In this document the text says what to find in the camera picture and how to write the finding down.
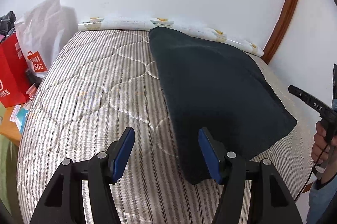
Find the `orange nightstand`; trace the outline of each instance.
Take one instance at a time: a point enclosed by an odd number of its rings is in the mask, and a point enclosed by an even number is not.
[[[0,135],[7,137],[16,146],[20,145],[21,134],[15,122],[9,121],[13,112],[14,106],[6,109],[5,116],[3,117],[2,124],[0,125]]]

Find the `wooden trim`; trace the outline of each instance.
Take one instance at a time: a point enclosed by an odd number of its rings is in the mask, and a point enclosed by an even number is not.
[[[280,46],[281,41],[289,27],[289,24],[293,18],[295,8],[298,0],[285,0],[281,11],[279,20],[277,21],[275,28],[263,50],[262,59],[267,64],[271,61],[277,48]]]
[[[310,191],[312,184],[313,184],[313,182],[309,183],[309,184],[306,184],[302,193],[306,193],[306,192]]]

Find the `dark pillowcase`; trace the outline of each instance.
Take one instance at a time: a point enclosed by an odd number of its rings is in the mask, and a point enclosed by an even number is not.
[[[296,119],[243,51],[165,27],[152,29],[149,37],[179,162],[190,183],[210,178],[198,144],[200,128],[207,127],[228,151],[252,159],[296,126]]]

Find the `striped mattress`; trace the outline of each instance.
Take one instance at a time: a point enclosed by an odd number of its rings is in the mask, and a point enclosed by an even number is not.
[[[298,120],[285,138],[255,157],[270,158],[295,196],[311,169],[311,139],[287,88],[259,58],[250,55],[285,108]],[[17,190],[29,223],[38,200],[64,158],[90,159],[135,130],[123,177],[111,186],[122,223],[211,223],[222,186],[190,185],[179,167],[175,136],[147,31],[80,31],[60,52],[38,89],[22,136]],[[93,223],[87,182],[84,211]],[[246,223],[250,182],[240,223]]]

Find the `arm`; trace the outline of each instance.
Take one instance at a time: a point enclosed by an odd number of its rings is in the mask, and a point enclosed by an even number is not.
[[[326,131],[322,127],[320,122],[316,124],[317,133],[314,136],[314,145],[312,147],[311,157],[314,162],[317,162],[318,156],[321,154],[322,150],[326,146],[326,142],[324,137],[326,136]],[[335,136],[331,141],[332,146],[337,145],[337,137]],[[323,161],[328,159],[329,147],[326,149],[318,161],[318,163],[322,163]],[[337,148],[329,161],[329,164],[322,176],[320,181],[316,181],[310,190],[309,194],[309,213],[307,217],[307,224],[316,224],[316,222],[320,219],[330,201],[337,190]]]

